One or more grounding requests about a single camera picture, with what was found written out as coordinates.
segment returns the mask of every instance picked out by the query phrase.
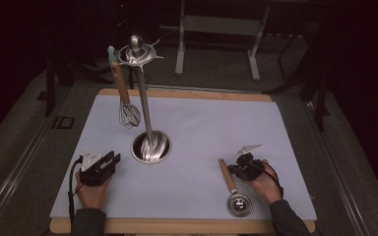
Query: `white board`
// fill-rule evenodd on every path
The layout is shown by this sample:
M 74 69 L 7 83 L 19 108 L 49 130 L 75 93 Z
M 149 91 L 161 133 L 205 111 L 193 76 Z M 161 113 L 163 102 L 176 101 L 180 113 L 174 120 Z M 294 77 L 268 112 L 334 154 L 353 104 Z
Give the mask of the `white board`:
M 131 100 L 142 112 L 140 98 L 132 96 Z M 96 97 L 72 157 L 71 165 L 85 148 L 101 154 L 121 153 L 108 188 L 107 217 L 234 219 L 226 208 L 230 192 L 218 160 L 234 164 L 234 153 L 243 146 L 262 144 L 252 154 L 268 159 L 278 171 L 284 198 L 297 215 L 303 220 L 316 219 L 274 102 L 149 97 L 149 107 L 153 129 L 171 137 L 172 150 L 166 160 L 147 165 L 134 159 L 131 144 L 145 131 L 143 117 L 140 127 L 121 126 L 119 97 L 112 95 Z M 69 215 L 68 176 L 69 171 L 50 217 Z M 251 214 L 243 219 L 270 219 L 268 206 L 254 191 L 236 178 L 235 183 L 253 204 Z M 79 200 L 75 201 L 80 208 Z

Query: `sleeve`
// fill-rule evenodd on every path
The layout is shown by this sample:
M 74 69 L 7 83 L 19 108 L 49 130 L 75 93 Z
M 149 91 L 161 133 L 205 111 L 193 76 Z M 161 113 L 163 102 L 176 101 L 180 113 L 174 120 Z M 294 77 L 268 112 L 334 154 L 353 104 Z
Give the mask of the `sleeve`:
M 81 208 L 76 211 L 70 235 L 101 236 L 105 229 L 106 214 L 96 208 Z
M 296 215 L 285 200 L 279 200 L 270 205 L 275 231 L 283 236 L 311 235 L 302 219 Z

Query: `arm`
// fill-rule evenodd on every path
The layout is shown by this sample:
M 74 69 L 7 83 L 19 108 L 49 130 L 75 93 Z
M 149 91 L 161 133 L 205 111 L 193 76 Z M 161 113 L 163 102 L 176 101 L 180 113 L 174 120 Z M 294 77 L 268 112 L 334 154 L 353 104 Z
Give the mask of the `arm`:
M 106 200 L 106 190 L 111 177 L 101 186 L 89 187 L 80 183 L 79 173 L 76 173 L 78 186 L 76 192 L 81 201 L 82 208 L 76 212 L 71 235 L 103 235 L 106 214 L 102 211 Z
M 262 162 L 265 171 L 278 178 L 276 171 L 269 165 L 269 162 L 265 159 Z M 263 173 L 257 179 L 249 181 L 248 184 L 269 205 L 274 228 L 278 235 L 311 235 L 302 219 L 290 208 L 288 202 L 282 199 L 281 190 L 268 175 Z

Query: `wooden handle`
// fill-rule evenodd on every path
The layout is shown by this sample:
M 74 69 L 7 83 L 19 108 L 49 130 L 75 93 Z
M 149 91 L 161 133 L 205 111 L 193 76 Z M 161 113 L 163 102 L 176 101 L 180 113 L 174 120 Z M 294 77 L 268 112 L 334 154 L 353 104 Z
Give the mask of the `wooden handle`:
M 118 86 L 119 96 L 121 97 L 122 103 L 124 105 L 129 105 L 131 103 L 130 95 L 128 94 L 127 87 L 125 86 L 124 75 L 122 75 L 121 67 L 118 62 L 112 62 L 112 66 L 115 69 L 115 82 Z
M 229 173 L 228 167 L 223 159 L 219 159 L 220 171 L 222 172 L 223 179 L 225 180 L 226 186 L 232 194 L 237 193 L 237 188 L 235 187 L 234 180 L 232 179 L 231 173 Z

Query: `dark background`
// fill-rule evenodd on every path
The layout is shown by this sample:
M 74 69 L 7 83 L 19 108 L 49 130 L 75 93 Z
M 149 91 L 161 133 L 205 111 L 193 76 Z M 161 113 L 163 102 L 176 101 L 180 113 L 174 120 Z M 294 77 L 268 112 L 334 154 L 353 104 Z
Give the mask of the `dark background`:
M 152 5 L 150 1 L 143 2 L 146 7 L 135 8 L 128 1 L 118 0 L 83 0 L 78 4 L 73 0 L 0 0 L 0 122 L 29 82 L 45 69 L 46 56 L 54 49 L 92 64 L 93 57 L 105 56 L 107 42 L 116 47 L 124 43 L 131 28 L 130 24 L 121 25 L 124 19 L 134 19 L 144 26 L 140 30 L 147 37 L 156 37 L 158 33 L 149 27 L 152 24 L 178 25 L 179 1 L 153 1 Z M 331 15 L 325 31 L 330 39 L 325 50 L 337 62 L 329 88 L 378 178 L 378 1 L 356 1 L 351 6 Z M 239 1 L 197 1 L 188 10 L 220 16 L 231 15 L 231 9 L 236 7 L 248 9 L 244 16 L 252 17 L 259 9 L 245 8 Z M 273 11 L 266 30 L 291 23 L 281 20 L 280 14 L 288 12 Z M 150 21 L 140 17 L 146 15 L 158 18 Z

